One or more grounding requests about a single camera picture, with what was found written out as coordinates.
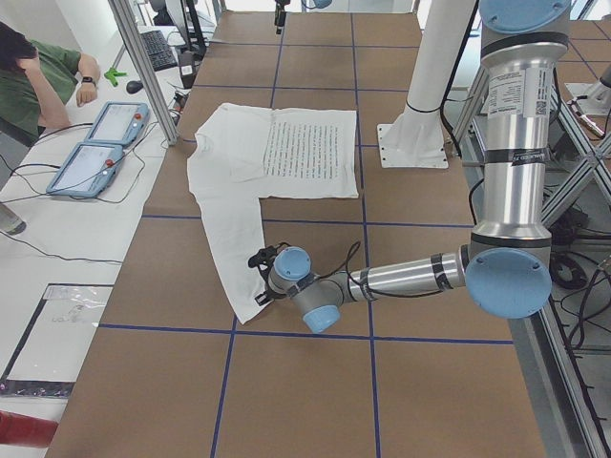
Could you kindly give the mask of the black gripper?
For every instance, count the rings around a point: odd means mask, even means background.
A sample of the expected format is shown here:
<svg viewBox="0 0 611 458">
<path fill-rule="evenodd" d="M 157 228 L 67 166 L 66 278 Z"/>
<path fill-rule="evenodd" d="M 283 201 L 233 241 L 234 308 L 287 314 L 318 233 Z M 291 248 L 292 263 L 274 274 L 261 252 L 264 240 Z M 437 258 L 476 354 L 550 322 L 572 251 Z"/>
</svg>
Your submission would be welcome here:
<svg viewBox="0 0 611 458">
<path fill-rule="evenodd" d="M 274 25 L 276 28 L 283 28 L 286 19 L 286 0 L 276 0 L 275 5 Z"/>
<path fill-rule="evenodd" d="M 270 275 L 271 269 L 270 268 L 263 269 L 261 266 L 258 266 L 257 269 L 264 282 L 263 292 L 255 297 L 255 302 L 257 303 L 257 305 L 258 306 L 267 306 L 268 304 L 276 300 L 285 299 L 286 294 L 284 292 L 277 292 L 273 290 L 272 287 L 270 286 L 269 275 Z"/>
</svg>

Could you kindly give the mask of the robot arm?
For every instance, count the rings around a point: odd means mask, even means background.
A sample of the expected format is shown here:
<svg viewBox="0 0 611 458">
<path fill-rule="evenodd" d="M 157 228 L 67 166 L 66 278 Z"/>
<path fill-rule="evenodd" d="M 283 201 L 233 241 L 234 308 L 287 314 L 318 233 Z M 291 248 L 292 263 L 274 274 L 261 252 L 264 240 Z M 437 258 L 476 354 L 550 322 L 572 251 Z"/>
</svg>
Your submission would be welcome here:
<svg viewBox="0 0 611 458">
<path fill-rule="evenodd" d="M 335 324 L 348 302 L 415 299 L 466 287 L 503 319 L 522 319 L 547 302 L 551 235 L 541 220 L 550 112 L 560 102 L 554 73 L 568 48 L 567 1 L 483 1 L 480 61 L 489 76 L 480 215 L 471 240 L 453 253 L 318 275 L 308 253 L 285 243 L 250 258 L 264 288 L 258 305 L 291 299 L 309 329 Z"/>
</svg>

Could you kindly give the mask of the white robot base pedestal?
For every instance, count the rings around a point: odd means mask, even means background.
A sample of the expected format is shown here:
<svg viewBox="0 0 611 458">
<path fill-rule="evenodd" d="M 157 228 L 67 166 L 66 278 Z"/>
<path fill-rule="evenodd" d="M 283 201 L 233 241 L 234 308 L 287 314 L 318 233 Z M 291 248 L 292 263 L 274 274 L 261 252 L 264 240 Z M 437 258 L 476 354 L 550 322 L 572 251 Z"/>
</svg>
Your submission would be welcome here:
<svg viewBox="0 0 611 458">
<path fill-rule="evenodd" d="M 377 126 L 384 168 L 446 169 L 441 122 L 463 38 L 477 13 L 475 0 L 437 0 L 429 10 L 405 108 L 391 124 Z"/>
</svg>

